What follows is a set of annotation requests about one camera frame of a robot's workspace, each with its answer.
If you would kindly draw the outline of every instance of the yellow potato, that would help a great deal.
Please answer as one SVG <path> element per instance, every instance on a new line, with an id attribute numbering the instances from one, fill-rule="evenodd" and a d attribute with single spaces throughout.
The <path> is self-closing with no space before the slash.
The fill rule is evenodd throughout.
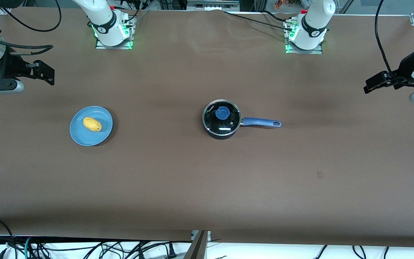
<path id="1" fill-rule="evenodd" d="M 99 132 L 102 130 L 102 123 L 100 123 L 94 118 L 85 117 L 82 123 L 84 124 L 84 127 L 88 128 L 93 132 Z"/>

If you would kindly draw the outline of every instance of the table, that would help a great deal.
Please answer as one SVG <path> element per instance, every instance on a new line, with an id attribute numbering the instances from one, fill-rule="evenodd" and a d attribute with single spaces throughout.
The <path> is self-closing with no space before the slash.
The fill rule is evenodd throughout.
<path id="1" fill-rule="evenodd" d="M 279 29 L 220 11 L 149 12 L 134 49 L 96 50 L 82 10 L 62 12 L 49 33 L 0 17 L 6 41 L 53 44 L 24 58 L 56 69 L 54 86 L 22 79 L 23 93 L 0 95 L 0 219 L 14 234 L 414 246 L 413 90 L 363 93 L 385 69 L 373 16 L 333 17 L 324 54 L 298 55 Z M 57 20 L 55 8 L 13 13 Z M 379 23 L 395 68 L 414 27 Z M 283 127 L 212 139 L 201 113 L 221 98 Z M 115 120 L 100 146 L 69 136 L 89 105 Z"/>

